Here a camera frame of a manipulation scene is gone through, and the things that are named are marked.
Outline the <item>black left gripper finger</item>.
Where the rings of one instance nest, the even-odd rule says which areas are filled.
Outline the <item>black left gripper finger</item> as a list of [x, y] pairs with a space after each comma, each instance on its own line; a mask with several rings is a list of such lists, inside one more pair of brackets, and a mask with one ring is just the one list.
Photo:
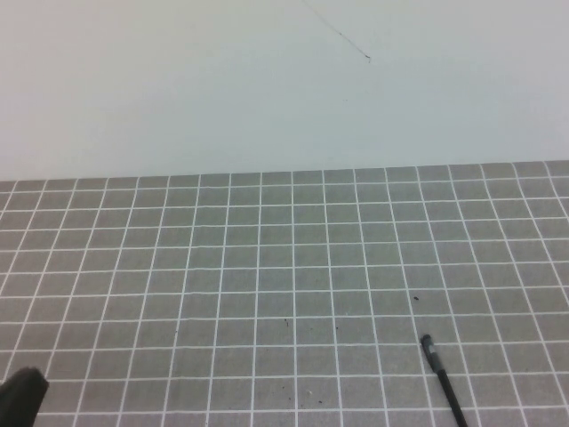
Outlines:
[[23, 367], [1, 384], [1, 427], [31, 427], [49, 382], [36, 367]]

